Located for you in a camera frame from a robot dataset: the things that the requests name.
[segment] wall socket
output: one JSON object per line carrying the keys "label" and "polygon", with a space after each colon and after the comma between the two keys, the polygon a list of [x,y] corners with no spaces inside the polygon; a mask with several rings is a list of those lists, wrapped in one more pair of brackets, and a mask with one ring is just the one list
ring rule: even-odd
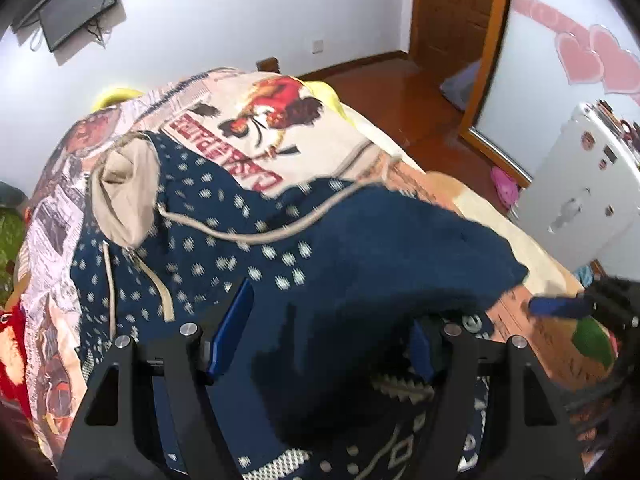
{"label": "wall socket", "polygon": [[311,43],[311,53],[312,54],[320,54],[324,50],[324,41],[323,40],[314,40]]}

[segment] red text on blanket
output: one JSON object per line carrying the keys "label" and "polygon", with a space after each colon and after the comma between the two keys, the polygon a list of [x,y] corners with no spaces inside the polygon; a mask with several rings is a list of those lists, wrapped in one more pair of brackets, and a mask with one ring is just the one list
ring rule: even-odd
{"label": "red text on blanket", "polygon": [[187,114],[178,117],[169,127],[187,139],[189,146],[203,157],[223,166],[245,189],[264,192],[283,181],[279,174],[260,167]]}

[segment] heart decoration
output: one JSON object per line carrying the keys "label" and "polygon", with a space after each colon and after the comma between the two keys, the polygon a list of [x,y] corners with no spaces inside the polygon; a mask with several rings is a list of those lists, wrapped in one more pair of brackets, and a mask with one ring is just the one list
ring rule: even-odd
{"label": "heart decoration", "polygon": [[640,60],[623,50],[618,40],[601,25],[589,28],[591,49],[604,62],[602,85],[607,94],[636,94],[640,92]]}
{"label": "heart decoration", "polygon": [[605,75],[600,56],[593,50],[584,50],[573,34],[556,35],[556,52],[569,84],[597,83]]}

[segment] wooden door frame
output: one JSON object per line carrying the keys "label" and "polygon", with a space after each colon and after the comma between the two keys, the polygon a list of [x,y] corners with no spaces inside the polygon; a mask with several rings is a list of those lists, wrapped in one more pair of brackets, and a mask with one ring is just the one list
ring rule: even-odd
{"label": "wooden door frame", "polygon": [[[471,144],[483,155],[487,156],[508,175],[512,176],[520,186],[527,187],[530,184],[529,179],[523,175],[499,149],[486,142],[483,137],[478,136],[473,129],[494,76],[510,3],[511,0],[492,1],[491,14],[489,15],[489,23],[486,29],[484,47],[482,48],[482,57],[480,59],[480,68],[478,69],[478,75],[476,76],[474,87],[471,91],[468,104],[466,105],[465,114],[460,123],[458,136]],[[414,61],[417,59],[418,54],[419,10],[420,0],[414,0],[411,18],[411,40],[409,43],[409,58]]]}

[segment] wooden door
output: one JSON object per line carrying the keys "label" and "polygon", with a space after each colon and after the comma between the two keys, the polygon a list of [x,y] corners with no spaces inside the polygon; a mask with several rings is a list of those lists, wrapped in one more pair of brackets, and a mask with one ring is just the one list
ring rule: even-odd
{"label": "wooden door", "polygon": [[491,4],[492,0],[417,0],[414,61],[444,79],[480,59]]}

